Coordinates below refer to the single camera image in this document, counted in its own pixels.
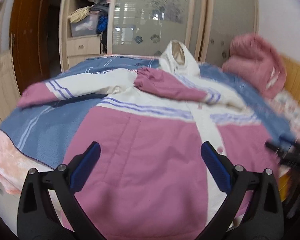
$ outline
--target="plastic storage bin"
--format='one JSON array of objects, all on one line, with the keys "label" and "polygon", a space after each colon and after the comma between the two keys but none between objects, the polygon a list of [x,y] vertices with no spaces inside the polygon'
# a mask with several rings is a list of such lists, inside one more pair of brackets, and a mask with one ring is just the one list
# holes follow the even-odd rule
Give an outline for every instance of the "plastic storage bin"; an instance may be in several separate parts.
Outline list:
[{"label": "plastic storage bin", "polygon": [[95,35],[97,33],[98,19],[98,14],[89,14],[77,23],[70,23],[72,37]]}]

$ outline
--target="white hood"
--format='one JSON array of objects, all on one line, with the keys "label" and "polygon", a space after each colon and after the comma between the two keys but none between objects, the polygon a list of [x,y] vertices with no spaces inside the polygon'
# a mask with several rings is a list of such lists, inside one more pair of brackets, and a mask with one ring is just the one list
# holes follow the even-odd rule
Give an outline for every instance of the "white hood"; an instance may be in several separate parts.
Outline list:
[{"label": "white hood", "polygon": [[180,41],[170,41],[159,59],[159,68],[172,73],[200,77],[199,66],[186,46]]}]

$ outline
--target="blue gripper pad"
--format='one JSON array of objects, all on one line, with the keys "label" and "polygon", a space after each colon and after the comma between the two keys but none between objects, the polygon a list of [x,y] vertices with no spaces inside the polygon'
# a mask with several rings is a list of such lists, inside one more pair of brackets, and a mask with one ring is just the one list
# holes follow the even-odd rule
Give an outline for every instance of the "blue gripper pad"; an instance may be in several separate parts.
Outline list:
[{"label": "blue gripper pad", "polygon": [[75,193],[82,190],[90,173],[100,158],[101,147],[97,142],[90,146],[90,149],[84,153],[77,168],[72,172],[70,177],[70,191]]},{"label": "blue gripper pad", "polygon": [[203,161],[207,165],[219,189],[228,195],[231,192],[232,188],[231,175],[227,171],[227,168],[221,162],[220,156],[222,156],[223,158],[227,158],[223,155],[219,155],[209,142],[204,142],[201,145],[201,157]]}]

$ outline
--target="wooden headboard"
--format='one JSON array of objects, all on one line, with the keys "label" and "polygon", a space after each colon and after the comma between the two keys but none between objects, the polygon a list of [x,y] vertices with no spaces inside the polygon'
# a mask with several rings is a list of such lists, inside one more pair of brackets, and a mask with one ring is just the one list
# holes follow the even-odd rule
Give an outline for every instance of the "wooden headboard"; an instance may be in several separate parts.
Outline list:
[{"label": "wooden headboard", "polygon": [[300,105],[300,62],[282,55],[287,69],[287,80],[284,88]]}]

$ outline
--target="blue blanket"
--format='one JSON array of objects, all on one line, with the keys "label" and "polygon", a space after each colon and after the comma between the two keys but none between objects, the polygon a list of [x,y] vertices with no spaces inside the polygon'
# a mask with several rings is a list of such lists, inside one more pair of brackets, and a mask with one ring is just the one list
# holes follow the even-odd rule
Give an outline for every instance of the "blue blanket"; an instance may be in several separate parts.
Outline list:
[{"label": "blue blanket", "polygon": [[[158,65],[158,60],[150,59],[119,56],[91,58],[56,78],[116,68],[136,69],[140,66],[157,68]],[[200,70],[202,77],[222,82],[234,88],[246,104],[256,112],[274,141],[278,141],[282,134],[293,138],[288,122],[278,117],[249,84],[208,64],[200,65]],[[42,106],[16,108],[2,122],[0,129],[9,136],[16,148],[24,155],[38,160],[50,168],[56,168],[63,162],[66,150],[84,117],[104,96],[90,94]]]}]

